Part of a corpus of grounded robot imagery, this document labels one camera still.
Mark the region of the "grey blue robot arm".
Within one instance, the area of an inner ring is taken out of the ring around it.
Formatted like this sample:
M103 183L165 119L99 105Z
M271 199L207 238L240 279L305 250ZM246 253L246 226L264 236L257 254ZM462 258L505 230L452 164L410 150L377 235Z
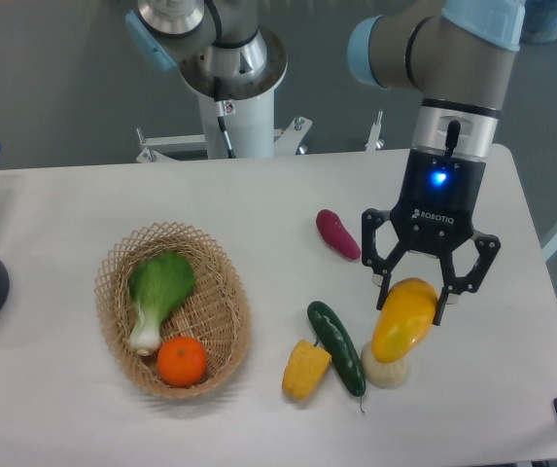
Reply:
M524 15L519 1L417 1L353 30L347 61L359 82L423 95L397 203L362 215L362 261L380 303L406 253L438 260L437 314L450 297L476 292L495 260L500 241L472 215Z

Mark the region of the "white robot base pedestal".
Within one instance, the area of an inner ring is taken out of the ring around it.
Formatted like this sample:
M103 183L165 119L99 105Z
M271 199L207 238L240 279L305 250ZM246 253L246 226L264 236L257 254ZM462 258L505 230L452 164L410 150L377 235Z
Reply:
M178 69L195 94L209 158L273 156L274 92L288 60L258 2L139 1L124 23L145 58Z

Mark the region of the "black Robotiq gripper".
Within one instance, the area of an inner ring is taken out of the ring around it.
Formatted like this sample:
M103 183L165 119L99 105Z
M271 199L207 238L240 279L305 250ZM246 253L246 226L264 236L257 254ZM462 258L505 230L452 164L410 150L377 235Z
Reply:
M472 214L485 172L484 162L446 158L412 149L408 154L397 204L390 211L369 208L362 214L362 263L379 283L376 308L381 310L391 287L393 271L407 250L437 257L442 287L433 324L439 326L450 295L476 293L500 249L493 234L473 233ZM382 257L377 231L393 225L398 241ZM458 276L453 252L470 238L477 259Z

